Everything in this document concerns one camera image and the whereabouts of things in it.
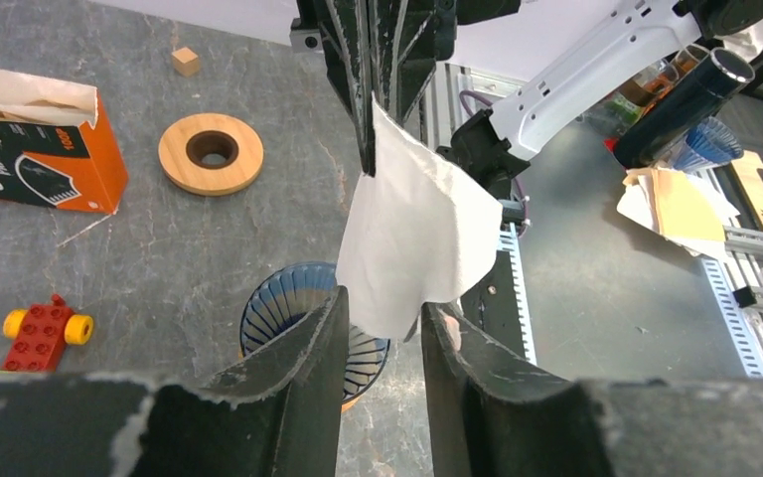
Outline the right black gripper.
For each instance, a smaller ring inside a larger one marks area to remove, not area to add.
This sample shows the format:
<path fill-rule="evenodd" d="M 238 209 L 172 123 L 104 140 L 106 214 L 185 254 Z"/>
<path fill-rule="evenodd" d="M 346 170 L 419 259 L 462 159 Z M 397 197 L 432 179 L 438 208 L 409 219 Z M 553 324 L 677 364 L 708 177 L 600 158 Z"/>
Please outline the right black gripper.
<path fill-rule="evenodd" d="M 354 123 L 362 170 L 372 177 L 376 137 L 371 3 L 324 0 L 296 5 L 290 45 L 297 52 L 324 49 L 327 77 Z M 515 14 L 521 5 L 521 1 L 377 1 L 375 94 L 383 109 L 398 123 L 408 119 L 436 63 L 451 57 L 460 20 L 463 25 L 484 22 Z"/>

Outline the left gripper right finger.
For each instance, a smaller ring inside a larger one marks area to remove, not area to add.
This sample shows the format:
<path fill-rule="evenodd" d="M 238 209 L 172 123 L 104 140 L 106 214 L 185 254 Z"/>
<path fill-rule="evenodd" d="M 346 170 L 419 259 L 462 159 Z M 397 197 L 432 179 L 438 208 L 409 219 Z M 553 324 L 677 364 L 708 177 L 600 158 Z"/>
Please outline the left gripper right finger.
<path fill-rule="evenodd" d="M 438 476 L 763 476 L 763 379 L 568 381 L 422 308 Z"/>

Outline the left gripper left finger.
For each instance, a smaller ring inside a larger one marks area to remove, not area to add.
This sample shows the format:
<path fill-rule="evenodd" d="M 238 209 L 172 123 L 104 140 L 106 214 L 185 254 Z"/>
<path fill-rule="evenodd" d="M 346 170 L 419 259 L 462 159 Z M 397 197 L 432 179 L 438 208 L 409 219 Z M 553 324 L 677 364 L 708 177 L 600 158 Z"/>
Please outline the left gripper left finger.
<path fill-rule="evenodd" d="M 275 341 L 204 387 L 145 373 L 0 374 L 0 476 L 331 476 L 349 333 Z"/>

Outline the blue plastic dripper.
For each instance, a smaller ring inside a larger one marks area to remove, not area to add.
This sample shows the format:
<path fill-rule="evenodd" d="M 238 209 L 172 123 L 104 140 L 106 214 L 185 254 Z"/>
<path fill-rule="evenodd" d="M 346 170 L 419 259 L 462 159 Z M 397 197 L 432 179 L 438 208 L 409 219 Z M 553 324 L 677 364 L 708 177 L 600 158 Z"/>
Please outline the blue plastic dripper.
<path fill-rule="evenodd" d="M 333 262 L 306 261 L 285 266 L 264 279 L 242 311 L 239 346 L 244 357 L 259 355 L 275 341 L 303 340 L 300 349 L 317 342 L 314 328 L 335 294 L 335 271 Z M 390 339 L 349 326 L 342 404 L 352 399 L 357 402 L 377 382 L 390 349 Z"/>

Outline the white paper coffee filter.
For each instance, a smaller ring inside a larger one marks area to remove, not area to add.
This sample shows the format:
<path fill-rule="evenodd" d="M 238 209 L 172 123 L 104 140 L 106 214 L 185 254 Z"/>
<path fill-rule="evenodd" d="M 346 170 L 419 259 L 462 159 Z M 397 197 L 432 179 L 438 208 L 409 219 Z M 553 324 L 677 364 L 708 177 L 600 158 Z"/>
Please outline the white paper coffee filter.
<path fill-rule="evenodd" d="M 373 175 L 362 175 L 336 262 L 349 316 L 365 333 L 404 339 L 425 303 L 449 303 L 496 260 L 502 207 L 372 103 Z"/>

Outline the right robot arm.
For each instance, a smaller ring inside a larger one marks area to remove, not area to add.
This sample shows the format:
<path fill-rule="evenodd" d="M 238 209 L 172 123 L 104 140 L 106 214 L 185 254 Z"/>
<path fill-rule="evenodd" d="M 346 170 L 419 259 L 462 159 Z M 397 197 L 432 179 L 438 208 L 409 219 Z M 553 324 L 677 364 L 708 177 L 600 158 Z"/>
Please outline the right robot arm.
<path fill-rule="evenodd" d="M 320 51 L 351 116 L 363 171 L 389 159 L 374 119 L 403 123 L 462 25 L 517 13 L 517 1 L 301 1 L 297 49 Z M 444 156 L 495 197 L 572 119 L 643 67 L 763 19 L 763 1 L 621 1 L 530 83 L 457 129 Z"/>

